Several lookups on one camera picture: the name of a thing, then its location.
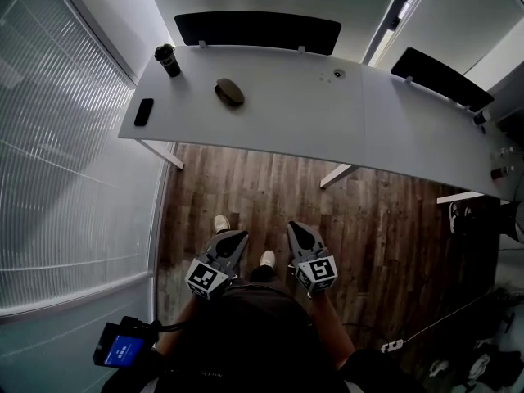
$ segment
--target wire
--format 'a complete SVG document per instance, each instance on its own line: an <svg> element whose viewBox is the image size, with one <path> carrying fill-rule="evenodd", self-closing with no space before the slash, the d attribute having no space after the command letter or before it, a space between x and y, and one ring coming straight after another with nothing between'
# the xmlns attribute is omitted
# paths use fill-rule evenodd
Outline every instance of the wire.
<svg viewBox="0 0 524 393"><path fill-rule="evenodd" d="M184 329L186 326L188 326L191 323L191 320L185 320L180 323L172 324L170 326L162 326L159 330L159 332L176 332L181 329Z"/></svg>
<svg viewBox="0 0 524 393"><path fill-rule="evenodd" d="M455 310L453 313L450 313L450 314L448 314L447 316L444 316L443 318L441 318L440 320L437 320L437 321L434 322L433 324L430 324L428 327L425 327L422 331L415 333L415 334L414 334L412 337L410 337L407 341L404 341L404 343L411 341L414 337L420 335L422 332L424 332L424 331L426 331L427 329L432 328L432 327L435 326L436 324L442 322L442 320L444 320L445 318L448 318L449 316L453 316L455 313L458 313L460 310L465 309L465 308L468 307L469 305L472 305L475 301L480 300L482 297L485 297L485 296L487 296L488 294L489 294L489 292L487 292L486 294L482 294L480 297L477 297L477 298L476 298L475 300L473 300L471 303L467 303L466 305L462 306L460 309Z"/></svg>

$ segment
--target black shirt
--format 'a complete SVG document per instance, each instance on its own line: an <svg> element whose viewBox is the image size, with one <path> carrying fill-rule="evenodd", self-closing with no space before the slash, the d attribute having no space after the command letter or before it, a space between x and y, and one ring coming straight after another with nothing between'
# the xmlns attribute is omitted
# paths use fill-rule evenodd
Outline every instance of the black shirt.
<svg viewBox="0 0 524 393"><path fill-rule="evenodd" d="M347 392L346 382L365 393L423 391L389 356L375 350L356 351L337 371L302 307L285 293L252 284L232 286L209 303L202 316L184 329L174 355L170 370L157 383L158 393L208 389ZM143 387L137 379L139 371L128 375L134 379L134 388ZM152 376L158 374L143 374L141 380ZM111 384L103 391L113 391ZM122 387L120 382L118 390L124 391Z"/></svg>

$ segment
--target power strip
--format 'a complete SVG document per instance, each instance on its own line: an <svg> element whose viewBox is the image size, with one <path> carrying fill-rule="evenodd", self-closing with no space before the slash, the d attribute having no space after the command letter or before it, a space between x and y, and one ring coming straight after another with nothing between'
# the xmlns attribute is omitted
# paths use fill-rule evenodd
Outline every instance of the power strip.
<svg viewBox="0 0 524 393"><path fill-rule="evenodd" d="M380 351L382 352L391 352L393 350L399 350L402 348L402 345L404 344L404 340L398 339L396 341L390 342L389 344L382 345L382 348Z"/></svg>

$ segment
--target blue screen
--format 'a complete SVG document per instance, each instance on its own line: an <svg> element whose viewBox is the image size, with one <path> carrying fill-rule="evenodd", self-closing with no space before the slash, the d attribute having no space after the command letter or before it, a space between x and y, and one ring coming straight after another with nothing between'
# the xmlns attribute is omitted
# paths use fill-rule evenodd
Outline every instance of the blue screen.
<svg viewBox="0 0 524 393"><path fill-rule="evenodd" d="M113 341L113 345L109 350L109 354L107 354L104 364L128 367L140 351L143 343L143 339L137 339L136 337L117 336Z"/></svg>

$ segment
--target table leg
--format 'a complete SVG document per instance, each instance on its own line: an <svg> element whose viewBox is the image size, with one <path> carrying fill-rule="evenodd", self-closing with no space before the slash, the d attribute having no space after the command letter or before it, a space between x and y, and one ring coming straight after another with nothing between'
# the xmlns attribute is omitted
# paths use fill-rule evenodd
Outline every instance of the table leg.
<svg viewBox="0 0 524 393"><path fill-rule="evenodd" d="M345 178L348 174L352 174L358 168L358 166L354 165L340 165L320 181L320 187L322 189L326 189L327 187L332 186L334 183L337 183L339 180Z"/></svg>
<svg viewBox="0 0 524 393"><path fill-rule="evenodd" d="M165 148L158 147L157 145L150 144L149 142L145 142L144 140L140 140L138 138L135 139L135 141L143 145L147 150L155 153L160 158L168 161L172 165L175 165L180 170L183 169L183 162L177 156L174 156L172 153L165 150Z"/></svg>

